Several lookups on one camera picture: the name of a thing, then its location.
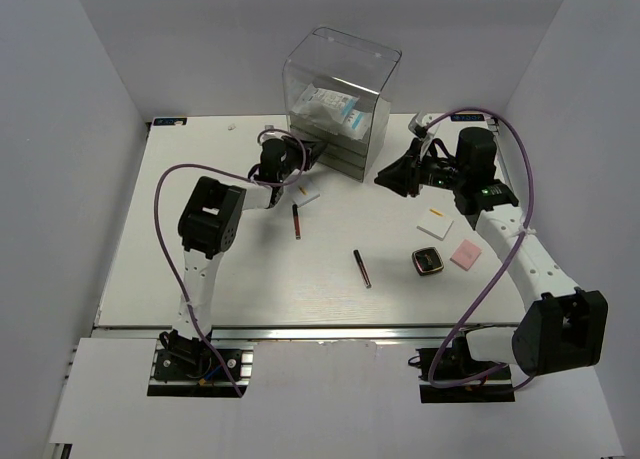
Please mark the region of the white blue sachet packet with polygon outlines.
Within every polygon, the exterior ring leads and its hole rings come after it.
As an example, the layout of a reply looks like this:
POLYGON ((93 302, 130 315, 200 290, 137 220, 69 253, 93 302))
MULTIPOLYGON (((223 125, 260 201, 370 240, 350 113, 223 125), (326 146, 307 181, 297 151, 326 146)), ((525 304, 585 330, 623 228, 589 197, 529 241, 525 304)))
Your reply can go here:
POLYGON ((293 114, 307 109, 324 107, 334 115, 338 111, 344 111, 348 106, 355 107, 358 100, 358 96, 309 84, 301 93, 290 112, 293 114))
POLYGON ((344 111, 332 115, 324 107, 294 112, 294 117, 304 125, 314 126, 334 135, 343 135, 351 140, 362 140, 370 128, 371 114, 348 106, 344 111))

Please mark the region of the clear acrylic makeup organizer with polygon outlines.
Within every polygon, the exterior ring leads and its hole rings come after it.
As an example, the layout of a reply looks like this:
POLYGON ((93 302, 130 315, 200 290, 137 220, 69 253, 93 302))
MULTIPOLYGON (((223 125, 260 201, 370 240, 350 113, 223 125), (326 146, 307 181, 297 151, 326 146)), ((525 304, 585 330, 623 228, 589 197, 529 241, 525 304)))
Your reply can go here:
POLYGON ((362 182, 382 150, 402 52, 317 27, 282 69, 289 129, 322 142, 319 162, 362 182))

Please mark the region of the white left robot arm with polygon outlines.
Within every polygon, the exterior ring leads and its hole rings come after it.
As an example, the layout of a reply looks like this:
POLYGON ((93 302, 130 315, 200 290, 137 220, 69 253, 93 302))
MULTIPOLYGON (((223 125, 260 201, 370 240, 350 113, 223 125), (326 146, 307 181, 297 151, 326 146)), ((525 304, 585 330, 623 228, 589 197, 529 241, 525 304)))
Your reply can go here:
POLYGON ((176 361, 191 378, 202 377, 211 366, 211 353, 198 344, 211 334, 216 276, 236 238, 242 214, 275 207, 284 189, 299 182, 327 148, 320 140, 299 139, 273 128, 259 134, 258 144, 259 162, 246 175, 224 174, 235 181, 233 184, 200 177, 178 220, 184 269, 179 273, 174 264, 170 268, 178 279, 181 297, 177 319, 163 344, 171 348, 179 339, 194 342, 180 349, 176 361))

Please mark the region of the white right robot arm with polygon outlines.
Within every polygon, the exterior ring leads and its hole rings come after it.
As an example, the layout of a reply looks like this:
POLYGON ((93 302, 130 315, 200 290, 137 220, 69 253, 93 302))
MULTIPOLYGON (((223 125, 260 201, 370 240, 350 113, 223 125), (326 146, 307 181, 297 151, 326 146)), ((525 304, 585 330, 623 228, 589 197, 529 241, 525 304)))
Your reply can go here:
POLYGON ((377 185, 403 197, 424 186, 448 189, 458 211, 501 260, 526 313, 516 327, 458 333, 446 356, 461 376, 488 367, 516 365, 529 377, 589 367, 600 360, 608 304, 599 291, 571 279, 525 227, 526 213, 496 176, 497 144, 491 131, 466 127, 454 154, 443 143, 415 138, 403 156, 382 169, 377 185))

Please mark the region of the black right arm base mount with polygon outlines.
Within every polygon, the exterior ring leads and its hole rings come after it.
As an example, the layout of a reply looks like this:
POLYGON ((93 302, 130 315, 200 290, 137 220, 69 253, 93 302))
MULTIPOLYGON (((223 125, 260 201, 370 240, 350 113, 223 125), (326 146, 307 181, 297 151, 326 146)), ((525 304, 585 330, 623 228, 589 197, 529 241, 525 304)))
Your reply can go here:
MULTIPOLYGON (((437 348, 417 349, 407 361, 419 371, 419 392, 422 404, 509 403, 515 401, 511 372, 505 367, 491 375, 447 389, 435 388, 428 380, 428 371, 437 348)), ((434 379, 442 382, 459 381, 493 367, 491 362, 471 358, 466 340, 459 337, 445 350, 435 369, 434 379)))

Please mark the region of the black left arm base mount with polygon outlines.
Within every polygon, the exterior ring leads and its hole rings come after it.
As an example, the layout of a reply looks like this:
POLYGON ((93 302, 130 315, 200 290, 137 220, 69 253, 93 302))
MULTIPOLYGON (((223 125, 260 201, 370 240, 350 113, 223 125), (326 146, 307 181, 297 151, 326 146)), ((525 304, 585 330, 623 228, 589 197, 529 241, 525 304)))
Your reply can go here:
POLYGON ((149 397, 230 398, 246 392, 254 345, 215 341, 210 349, 199 338, 175 331, 159 334, 147 386, 149 397))

